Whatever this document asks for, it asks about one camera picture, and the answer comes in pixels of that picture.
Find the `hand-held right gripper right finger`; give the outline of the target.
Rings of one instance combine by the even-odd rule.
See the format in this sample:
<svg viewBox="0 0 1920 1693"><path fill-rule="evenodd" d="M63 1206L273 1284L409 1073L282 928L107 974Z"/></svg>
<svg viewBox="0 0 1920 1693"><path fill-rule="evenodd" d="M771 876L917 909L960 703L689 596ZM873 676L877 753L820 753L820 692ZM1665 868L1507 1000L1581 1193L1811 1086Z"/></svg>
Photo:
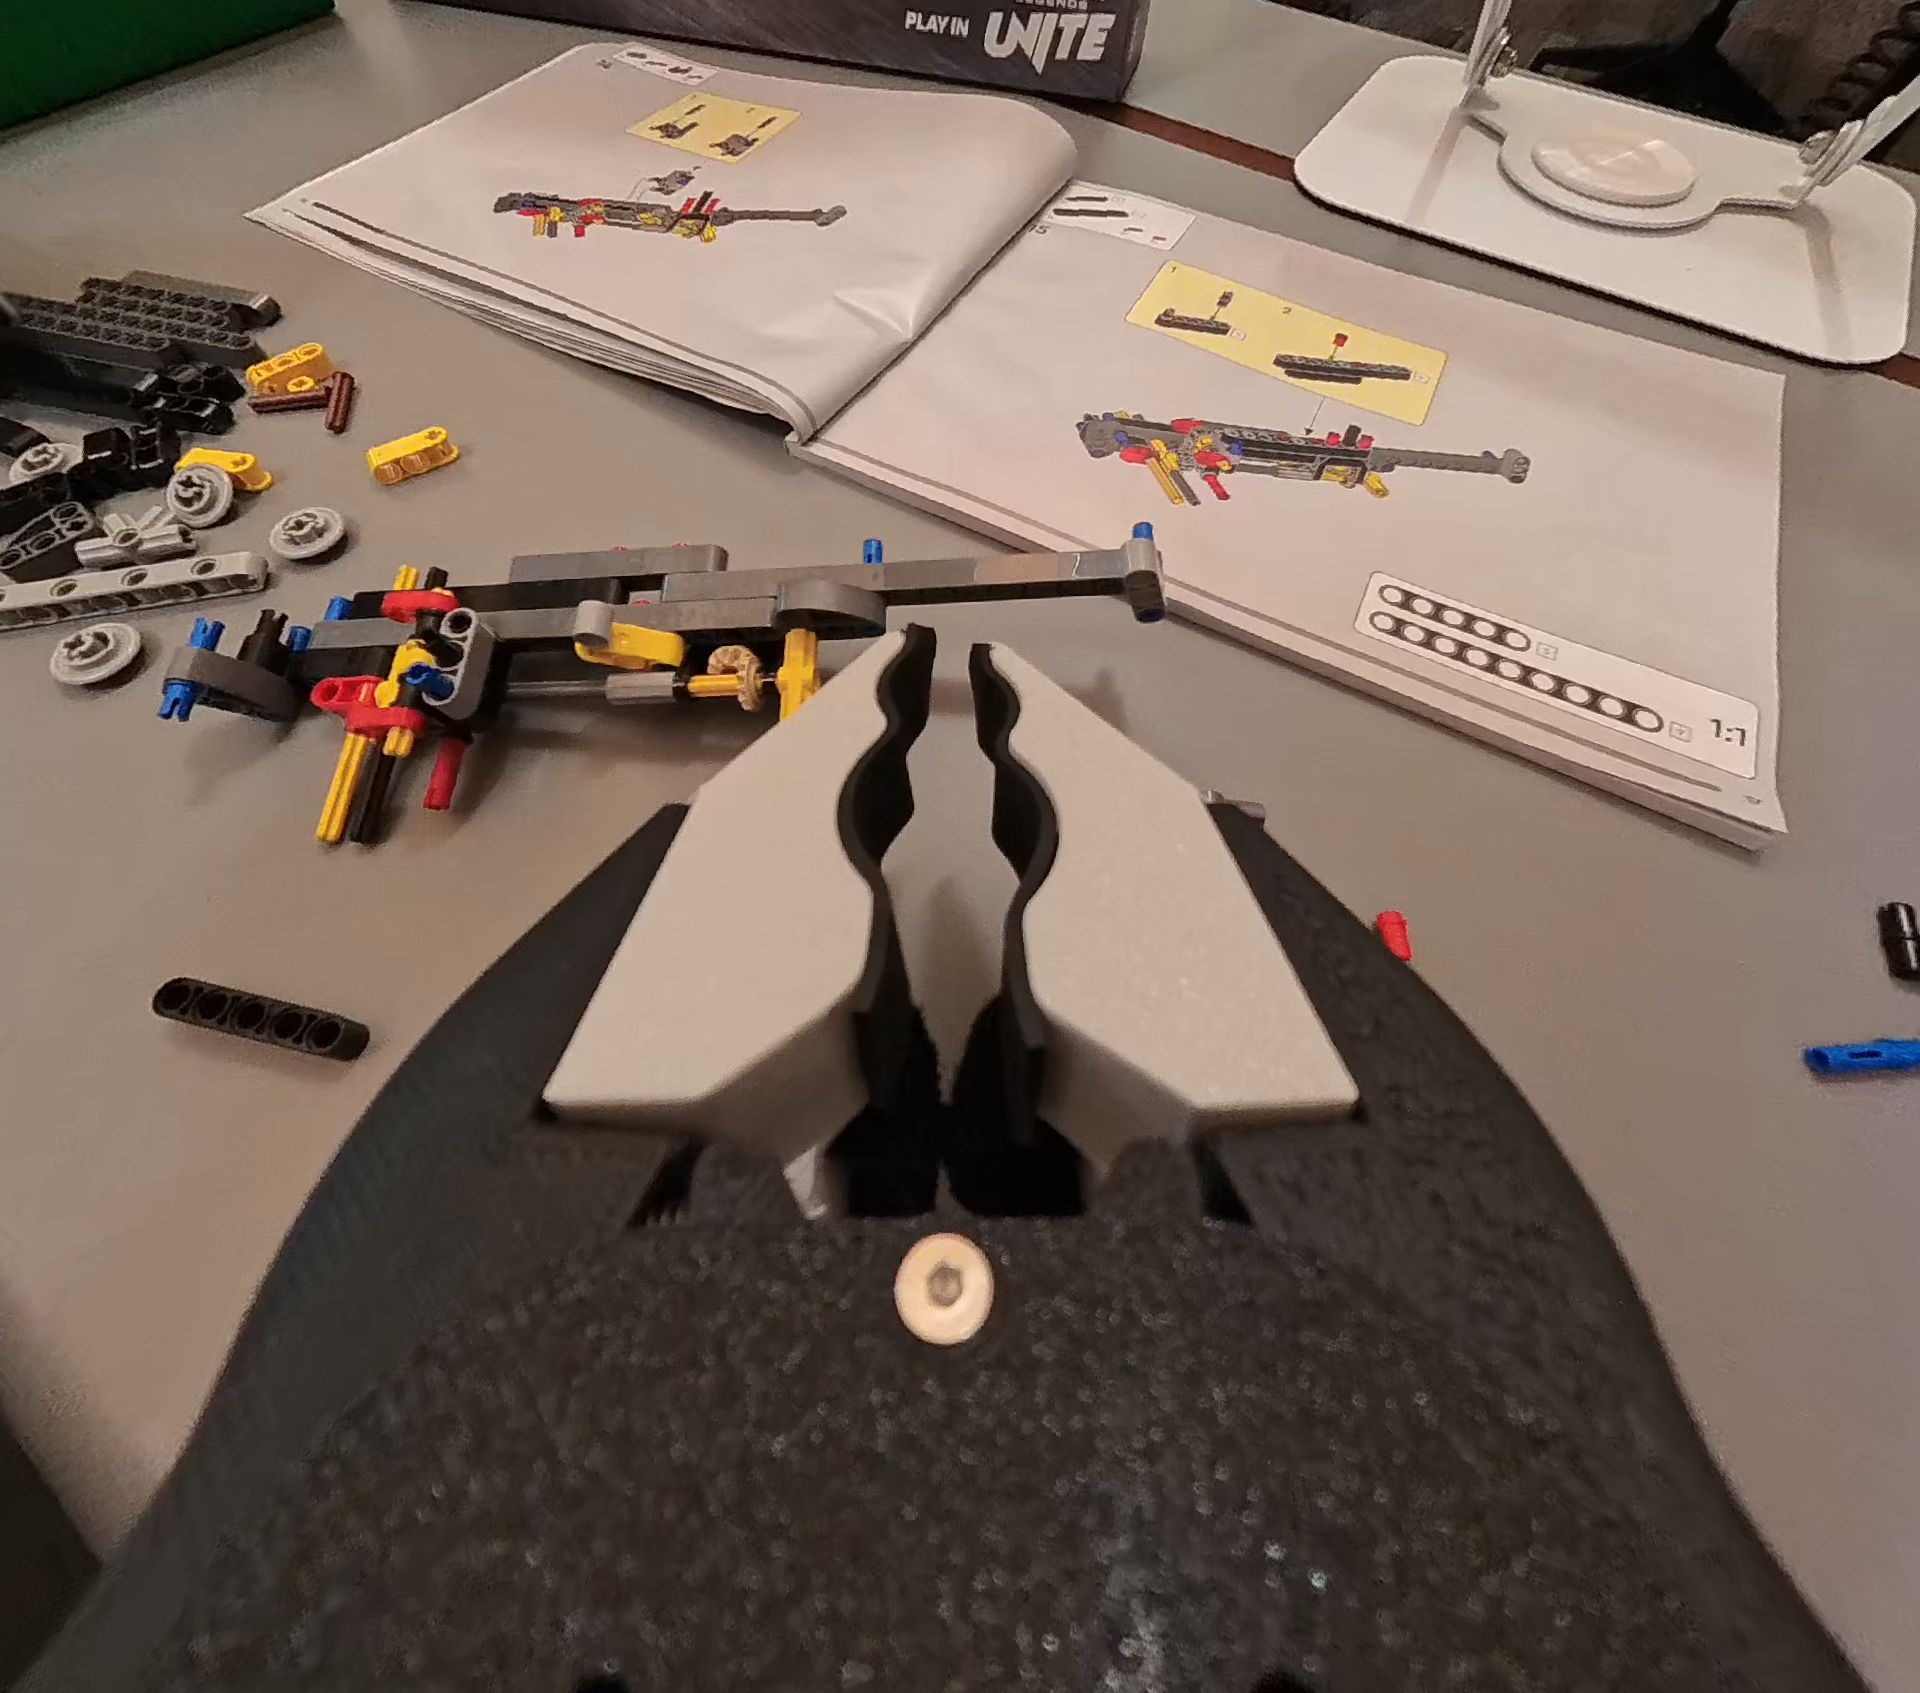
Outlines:
<svg viewBox="0 0 1920 1693"><path fill-rule="evenodd" d="M1361 1089L1236 861L1252 821L996 643L970 652L1017 876L986 1075L1008 1136L1188 1147L1349 1118Z"/></svg>

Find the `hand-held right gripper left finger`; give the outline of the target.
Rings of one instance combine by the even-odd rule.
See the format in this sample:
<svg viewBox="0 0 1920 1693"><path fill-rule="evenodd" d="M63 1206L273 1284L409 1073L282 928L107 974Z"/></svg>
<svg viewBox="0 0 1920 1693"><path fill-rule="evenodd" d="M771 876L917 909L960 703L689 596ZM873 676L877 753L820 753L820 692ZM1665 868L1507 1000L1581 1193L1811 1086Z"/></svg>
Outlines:
<svg viewBox="0 0 1920 1693"><path fill-rule="evenodd" d="M542 1089L557 1116L806 1153L934 1106L883 863L936 643L883 634L694 794Z"/></svg>

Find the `grey lego beam assembly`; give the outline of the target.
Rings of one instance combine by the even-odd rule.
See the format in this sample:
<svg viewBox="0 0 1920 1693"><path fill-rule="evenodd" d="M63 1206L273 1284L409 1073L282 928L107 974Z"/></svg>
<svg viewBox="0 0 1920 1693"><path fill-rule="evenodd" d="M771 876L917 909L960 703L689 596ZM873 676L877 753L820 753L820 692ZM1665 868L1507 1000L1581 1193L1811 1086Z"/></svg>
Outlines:
<svg viewBox="0 0 1920 1693"><path fill-rule="evenodd" d="M515 695L726 703L787 721L822 686L822 648L883 634L897 610L1078 596L1163 619L1151 524L1114 549L898 563L873 538L857 563L789 568L733 570L716 545L525 554L495 582L399 574L334 599L316 624L264 610L232 652L221 651L223 624L198 619L156 714L334 721L342 746L316 838L373 844L419 755L422 809L457 805L470 750Z"/></svg>

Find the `short black lego beam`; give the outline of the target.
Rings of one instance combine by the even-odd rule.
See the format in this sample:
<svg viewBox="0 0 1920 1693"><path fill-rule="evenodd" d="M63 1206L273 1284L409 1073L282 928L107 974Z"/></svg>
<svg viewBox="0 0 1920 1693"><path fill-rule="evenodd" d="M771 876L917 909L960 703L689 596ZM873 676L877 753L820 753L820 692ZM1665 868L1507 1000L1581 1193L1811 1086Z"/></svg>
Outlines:
<svg viewBox="0 0 1920 1693"><path fill-rule="evenodd" d="M152 1010L174 1024L334 1062L360 1059L373 1042L373 1030L342 1013L189 974L159 984Z"/></svg>

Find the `light grey lego beam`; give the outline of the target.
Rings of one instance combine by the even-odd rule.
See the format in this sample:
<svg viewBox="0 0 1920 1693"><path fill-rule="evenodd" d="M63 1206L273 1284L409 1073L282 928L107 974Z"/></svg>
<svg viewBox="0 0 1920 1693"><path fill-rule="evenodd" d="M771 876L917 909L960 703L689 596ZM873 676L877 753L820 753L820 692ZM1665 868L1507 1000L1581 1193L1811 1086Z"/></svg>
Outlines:
<svg viewBox="0 0 1920 1693"><path fill-rule="evenodd" d="M275 565L257 552L184 554L125 568L7 582L3 632L190 607L266 590Z"/></svg>

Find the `light grey lego connector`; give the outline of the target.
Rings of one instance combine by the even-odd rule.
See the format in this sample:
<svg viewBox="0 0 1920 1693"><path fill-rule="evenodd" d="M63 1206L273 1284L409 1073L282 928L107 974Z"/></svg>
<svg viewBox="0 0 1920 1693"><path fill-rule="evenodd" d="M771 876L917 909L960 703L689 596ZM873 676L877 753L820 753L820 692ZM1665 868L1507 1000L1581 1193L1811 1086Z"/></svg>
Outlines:
<svg viewBox="0 0 1920 1693"><path fill-rule="evenodd" d="M85 570L123 570L190 559L204 540L196 529L180 524L165 508L131 516L108 512L94 533L76 543L75 554Z"/></svg>

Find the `pile of black lego beams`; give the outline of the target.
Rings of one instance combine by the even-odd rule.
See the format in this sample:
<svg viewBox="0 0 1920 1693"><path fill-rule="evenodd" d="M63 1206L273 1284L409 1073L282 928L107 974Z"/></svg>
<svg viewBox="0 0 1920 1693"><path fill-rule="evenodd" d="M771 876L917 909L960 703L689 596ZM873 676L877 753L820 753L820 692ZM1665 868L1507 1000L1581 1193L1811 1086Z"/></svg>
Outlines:
<svg viewBox="0 0 1920 1693"><path fill-rule="evenodd" d="M163 490L176 458L234 425L262 332L266 291L150 269L88 277L76 296L3 296L3 577L75 573L76 545L107 505ZM80 442L64 476L10 487L10 458L43 439Z"/></svg>

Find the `open instruction booklet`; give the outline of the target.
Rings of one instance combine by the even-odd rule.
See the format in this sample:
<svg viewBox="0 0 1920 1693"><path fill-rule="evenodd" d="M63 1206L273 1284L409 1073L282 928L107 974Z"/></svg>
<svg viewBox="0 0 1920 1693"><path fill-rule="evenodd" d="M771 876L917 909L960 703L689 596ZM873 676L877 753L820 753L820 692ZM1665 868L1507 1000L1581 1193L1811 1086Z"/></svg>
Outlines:
<svg viewBox="0 0 1920 1693"><path fill-rule="evenodd" d="M1785 384L1080 173L1011 96L569 48L251 217L1699 829L1779 791Z"/></svg>

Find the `wooden board white stand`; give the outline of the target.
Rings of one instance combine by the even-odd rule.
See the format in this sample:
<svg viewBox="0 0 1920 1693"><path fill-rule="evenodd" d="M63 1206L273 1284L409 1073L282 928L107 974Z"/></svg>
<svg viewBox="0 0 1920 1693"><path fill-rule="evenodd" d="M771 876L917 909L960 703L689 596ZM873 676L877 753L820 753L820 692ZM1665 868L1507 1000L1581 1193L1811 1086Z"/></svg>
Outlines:
<svg viewBox="0 0 1920 1693"><path fill-rule="evenodd" d="M1483 0L1462 57L1380 66L1297 156L1303 190L1788 355L1904 354L1916 196L1869 151L1916 85L1794 143L1521 69L1512 4Z"/></svg>

